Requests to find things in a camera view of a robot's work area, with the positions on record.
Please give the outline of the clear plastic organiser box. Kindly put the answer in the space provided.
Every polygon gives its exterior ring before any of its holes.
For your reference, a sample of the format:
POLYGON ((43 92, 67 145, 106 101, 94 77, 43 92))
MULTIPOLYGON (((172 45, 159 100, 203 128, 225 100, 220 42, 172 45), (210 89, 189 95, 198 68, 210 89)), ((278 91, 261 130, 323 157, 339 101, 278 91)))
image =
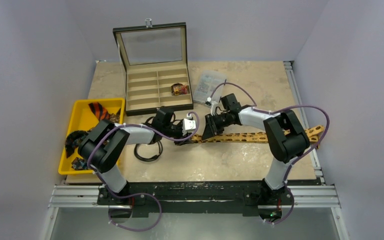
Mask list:
POLYGON ((225 74, 214 70, 204 70, 194 88, 192 100, 195 103, 205 104, 215 88, 219 84, 226 82, 227 76, 225 74))

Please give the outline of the dark patterned tie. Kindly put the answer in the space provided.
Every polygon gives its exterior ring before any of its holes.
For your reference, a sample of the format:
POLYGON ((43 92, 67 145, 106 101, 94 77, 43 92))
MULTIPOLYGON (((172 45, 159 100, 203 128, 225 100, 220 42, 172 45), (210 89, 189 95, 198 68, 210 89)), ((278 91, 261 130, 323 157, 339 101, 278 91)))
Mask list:
MULTIPOLYGON (((89 131, 75 130, 71 132, 65 139, 64 149, 66 158, 70 158, 75 150, 80 146, 82 141, 88 136, 92 129, 89 131)), ((75 171, 88 170, 87 161, 81 157, 75 157, 71 162, 71 167, 75 171)))

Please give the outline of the black compartment tie box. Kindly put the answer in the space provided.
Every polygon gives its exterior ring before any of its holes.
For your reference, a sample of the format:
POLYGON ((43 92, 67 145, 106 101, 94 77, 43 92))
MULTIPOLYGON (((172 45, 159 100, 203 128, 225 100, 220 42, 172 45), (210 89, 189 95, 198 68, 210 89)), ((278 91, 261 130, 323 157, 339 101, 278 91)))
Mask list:
POLYGON ((112 30, 125 71, 125 113, 153 114, 160 107, 194 108, 188 70, 187 24, 174 22, 115 27, 112 30), (171 86, 189 85, 190 94, 173 96, 171 86))

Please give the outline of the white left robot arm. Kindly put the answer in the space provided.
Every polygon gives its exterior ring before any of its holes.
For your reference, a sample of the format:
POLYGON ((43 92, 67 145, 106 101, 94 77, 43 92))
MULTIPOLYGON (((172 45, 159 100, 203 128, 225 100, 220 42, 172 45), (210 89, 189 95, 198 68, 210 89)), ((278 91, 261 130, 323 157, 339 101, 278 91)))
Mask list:
POLYGON ((130 186, 117 162, 125 146, 152 145, 163 138, 174 143, 186 142, 196 134, 199 124, 196 112, 191 111, 186 117, 177 119, 174 109, 165 106, 140 124, 103 119, 80 142, 77 152, 110 191, 110 199, 122 205, 129 199, 130 186))

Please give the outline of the aluminium frame rail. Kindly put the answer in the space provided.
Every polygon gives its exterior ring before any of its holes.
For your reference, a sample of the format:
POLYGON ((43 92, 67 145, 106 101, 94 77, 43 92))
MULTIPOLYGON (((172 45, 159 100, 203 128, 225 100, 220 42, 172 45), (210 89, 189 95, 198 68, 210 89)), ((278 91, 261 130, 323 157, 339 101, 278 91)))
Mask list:
MULTIPOLYGON (((189 74, 193 82, 198 79, 198 72, 217 70, 227 74, 229 80, 240 80, 241 85, 258 82, 266 84, 274 90, 273 101, 276 104, 298 103, 301 98, 296 87, 295 77, 290 62, 280 61, 193 61, 189 66, 189 74)), ((116 79, 125 77, 120 63, 98 61, 89 91, 90 97, 114 97, 119 94, 114 90, 116 79)), ((340 240, 348 239, 346 228, 341 219, 341 205, 337 190, 333 185, 326 185, 318 157, 311 154, 311 162, 315 179, 293 179, 289 181, 287 190, 293 196, 290 208, 329 209, 332 213, 333 229, 340 240)), ((115 208, 97 203, 99 188, 96 179, 91 175, 69 177, 62 184, 56 185, 52 192, 46 227, 41 238, 50 240, 55 234, 56 221, 66 209, 116 209, 127 210, 127 207, 115 208)))

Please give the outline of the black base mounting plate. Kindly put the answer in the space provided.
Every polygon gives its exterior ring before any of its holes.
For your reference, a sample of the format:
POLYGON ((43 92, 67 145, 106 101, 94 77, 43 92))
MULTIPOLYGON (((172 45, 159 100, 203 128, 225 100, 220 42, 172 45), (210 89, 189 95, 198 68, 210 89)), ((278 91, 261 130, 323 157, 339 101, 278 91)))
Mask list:
POLYGON ((123 199, 104 187, 98 189, 97 204, 127 207, 134 218, 150 213, 241 214, 278 220, 294 203, 288 189, 270 190, 262 180, 131 182, 123 199))

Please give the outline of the orange navy striped tie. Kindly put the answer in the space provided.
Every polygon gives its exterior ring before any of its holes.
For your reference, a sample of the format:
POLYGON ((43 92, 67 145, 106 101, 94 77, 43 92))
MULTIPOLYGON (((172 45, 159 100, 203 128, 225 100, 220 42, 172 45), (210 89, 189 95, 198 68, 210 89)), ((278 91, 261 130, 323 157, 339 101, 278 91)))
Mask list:
POLYGON ((111 115, 108 110, 103 107, 99 102, 91 102, 88 104, 88 107, 99 121, 109 120, 111 118, 111 115))

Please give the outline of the cream insect print tie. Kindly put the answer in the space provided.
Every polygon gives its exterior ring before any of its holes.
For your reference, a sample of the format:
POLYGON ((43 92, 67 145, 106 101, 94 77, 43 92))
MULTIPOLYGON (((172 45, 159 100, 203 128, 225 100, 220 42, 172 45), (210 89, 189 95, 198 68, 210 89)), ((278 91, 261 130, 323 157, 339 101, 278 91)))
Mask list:
MULTIPOLYGON (((310 143, 316 143, 319 137, 324 132, 323 125, 317 125, 312 128, 307 128, 305 133, 309 138, 310 143)), ((223 133, 214 137, 203 139, 202 135, 196 134, 189 140, 193 144, 204 143, 253 143, 253 144, 267 144, 268 137, 265 132, 245 132, 245 133, 223 133)))

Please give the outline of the rolled colourful tie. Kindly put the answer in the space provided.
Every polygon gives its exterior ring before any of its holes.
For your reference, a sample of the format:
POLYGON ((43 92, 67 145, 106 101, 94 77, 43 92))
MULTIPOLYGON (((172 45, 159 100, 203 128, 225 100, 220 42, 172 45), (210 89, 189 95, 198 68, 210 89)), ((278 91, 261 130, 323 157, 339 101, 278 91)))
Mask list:
POLYGON ((190 94, 190 88, 187 84, 175 83, 170 87, 172 96, 188 95, 190 94))

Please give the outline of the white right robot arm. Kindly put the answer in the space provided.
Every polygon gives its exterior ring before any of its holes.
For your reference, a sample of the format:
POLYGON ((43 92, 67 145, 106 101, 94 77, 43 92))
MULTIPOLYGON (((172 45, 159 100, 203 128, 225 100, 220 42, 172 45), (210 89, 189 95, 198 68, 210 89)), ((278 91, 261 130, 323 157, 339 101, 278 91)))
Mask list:
POLYGON ((268 204, 274 203, 286 189, 291 161, 310 146, 296 114, 292 110, 269 113, 241 105, 233 93, 221 97, 219 102, 208 97, 205 103, 210 106, 210 113, 205 116, 202 140, 222 134, 230 125, 250 126, 265 132, 273 160, 262 180, 260 198, 268 204))

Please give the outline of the yellow plastic bin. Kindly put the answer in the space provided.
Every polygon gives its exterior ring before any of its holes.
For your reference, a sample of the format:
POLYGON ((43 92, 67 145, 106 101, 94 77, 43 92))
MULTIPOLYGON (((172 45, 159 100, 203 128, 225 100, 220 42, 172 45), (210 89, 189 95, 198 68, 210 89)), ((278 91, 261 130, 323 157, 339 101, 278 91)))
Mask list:
MULTIPOLYGON (((68 124, 67 133, 70 134, 73 131, 89 130, 95 127, 99 120, 95 117, 95 114, 90 110, 90 103, 101 104, 110 114, 115 114, 120 110, 120 120, 124 118, 126 101, 124 98, 101 98, 101 99, 81 99, 77 100, 72 108, 70 121, 68 124)), ((90 169, 75 170, 72 167, 72 161, 80 155, 75 150, 74 153, 67 157, 66 150, 62 150, 62 155, 59 162, 58 173, 60 175, 82 175, 92 174, 90 169)))

